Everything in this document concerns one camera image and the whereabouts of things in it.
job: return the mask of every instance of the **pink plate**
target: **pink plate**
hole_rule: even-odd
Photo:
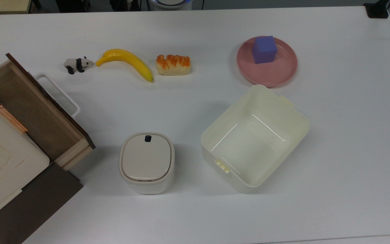
[[[247,40],[237,52],[237,66],[243,76],[254,84],[266,87],[284,85],[297,70],[297,57],[287,43],[274,38],[278,52],[273,62],[255,64],[252,47],[256,37]]]

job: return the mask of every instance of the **chair leg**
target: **chair leg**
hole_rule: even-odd
[[[38,9],[42,8],[42,4],[40,3],[39,0],[32,0],[32,2],[34,3],[34,5],[36,5],[36,8],[38,8]]]

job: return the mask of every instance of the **dark brown panel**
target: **dark brown panel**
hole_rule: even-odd
[[[70,173],[51,164],[0,210],[0,244],[21,244],[81,188]]]

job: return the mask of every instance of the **white table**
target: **white table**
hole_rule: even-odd
[[[273,35],[296,52],[293,80],[273,91],[311,129],[253,194],[236,192],[201,155],[201,133],[251,87],[235,61],[247,39]],[[110,62],[67,74],[63,62],[110,48],[138,55],[147,83]],[[26,243],[265,243],[390,235],[390,18],[364,7],[0,16],[10,52],[48,73],[81,106],[97,148],[73,168],[85,187]],[[159,76],[159,54],[187,55],[187,76]],[[120,176],[124,139],[156,131],[175,144],[175,181],[157,196]]]
[[[271,244],[390,244],[390,236],[327,239],[316,241],[293,241]]]

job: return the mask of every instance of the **white plastic box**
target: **white plastic box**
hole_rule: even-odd
[[[202,155],[236,190],[260,186],[309,131],[286,99],[254,85],[201,135]]]

